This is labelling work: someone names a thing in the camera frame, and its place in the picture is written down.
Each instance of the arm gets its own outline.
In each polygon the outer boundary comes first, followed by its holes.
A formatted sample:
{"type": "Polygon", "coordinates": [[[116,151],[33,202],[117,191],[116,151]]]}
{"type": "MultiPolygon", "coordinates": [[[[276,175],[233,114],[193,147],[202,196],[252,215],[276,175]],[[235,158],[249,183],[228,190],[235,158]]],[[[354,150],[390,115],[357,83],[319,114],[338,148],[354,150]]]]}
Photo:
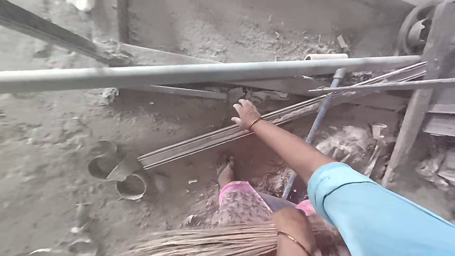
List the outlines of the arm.
{"type": "Polygon", "coordinates": [[[281,129],[265,120],[251,124],[261,117],[256,107],[248,100],[239,100],[235,104],[240,118],[232,120],[244,129],[253,131],[261,140],[278,153],[308,185],[311,175],[321,166],[335,160],[321,153],[298,136],[281,129]]]}
{"type": "Polygon", "coordinates": [[[305,248],[302,249],[286,235],[280,234],[277,237],[277,256],[311,256],[314,253],[316,240],[304,213],[297,209],[285,208],[273,214],[273,221],[277,231],[290,235],[305,248]]]}

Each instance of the straw broom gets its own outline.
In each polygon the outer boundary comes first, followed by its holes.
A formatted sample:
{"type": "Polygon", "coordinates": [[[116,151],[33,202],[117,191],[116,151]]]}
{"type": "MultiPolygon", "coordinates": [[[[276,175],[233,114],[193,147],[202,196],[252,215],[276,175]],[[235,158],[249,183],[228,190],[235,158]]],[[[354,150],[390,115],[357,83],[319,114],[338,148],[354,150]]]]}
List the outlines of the straw broom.
{"type": "MultiPolygon", "coordinates": [[[[322,255],[349,252],[336,228],[320,217],[309,219],[322,255]]],[[[117,256],[259,256],[276,248],[277,229],[266,222],[155,232],[131,241],[128,250],[117,256]]]]}

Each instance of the blue garment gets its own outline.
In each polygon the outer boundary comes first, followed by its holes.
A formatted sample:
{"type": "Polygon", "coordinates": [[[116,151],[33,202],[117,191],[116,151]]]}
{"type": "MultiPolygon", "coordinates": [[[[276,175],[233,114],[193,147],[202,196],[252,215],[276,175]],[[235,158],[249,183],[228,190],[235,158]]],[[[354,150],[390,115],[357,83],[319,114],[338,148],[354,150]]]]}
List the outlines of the blue garment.
{"type": "Polygon", "coordinates": [[[352,256],[455,256],[455,225],[389,191],[347,164],[311,176],[308,196],[336,226],[352,256]]]}

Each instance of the gold bangle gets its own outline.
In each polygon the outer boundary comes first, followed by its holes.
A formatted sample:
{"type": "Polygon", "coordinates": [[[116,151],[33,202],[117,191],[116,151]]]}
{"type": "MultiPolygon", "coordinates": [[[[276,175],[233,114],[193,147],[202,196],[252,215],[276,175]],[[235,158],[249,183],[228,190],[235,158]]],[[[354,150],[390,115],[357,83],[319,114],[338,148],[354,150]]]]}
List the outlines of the gold bangle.
{"type": "Polygon", "coordinates": [[[287,236],[289,239],[291,239],[292,241],[294,241],[298,246],[300,246],[300,248],[302,248],[308,256],[311,256],[311,254],[308,252],[308,250],[301,244],[299,243],[297,240],[295,240],[292,236],[282,232],[282,231],[278,231],[278,234],[277,235],[285,235],[287,236]]]}
{"type": "Polygon", "coordinates": [[[261,120],[262,120],[262,117],[260,117],[260,118],[258,118],[258,119],[256,119],[256,120],[254,120],[253,123],[250,125],[250,129],[248,129],[248,130],[251,131],[251,128],[253,127],[253,125],[254,125],[255,123],[261,121],[261,120]]]}

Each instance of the foot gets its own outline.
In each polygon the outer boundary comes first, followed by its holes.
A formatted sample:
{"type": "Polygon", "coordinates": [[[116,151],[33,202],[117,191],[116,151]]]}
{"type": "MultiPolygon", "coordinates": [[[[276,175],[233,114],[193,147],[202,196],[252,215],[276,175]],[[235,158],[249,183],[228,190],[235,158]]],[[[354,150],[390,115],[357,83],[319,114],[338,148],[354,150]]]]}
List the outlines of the foot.
{"type": "Polygon", "coordinates": [[[220,184],[220,189],[222,189],[227,184],[235,181],[234,178],[234,157],[226,157],[220,167],[217,170],[218,173],[218,183],[220,184]]]}

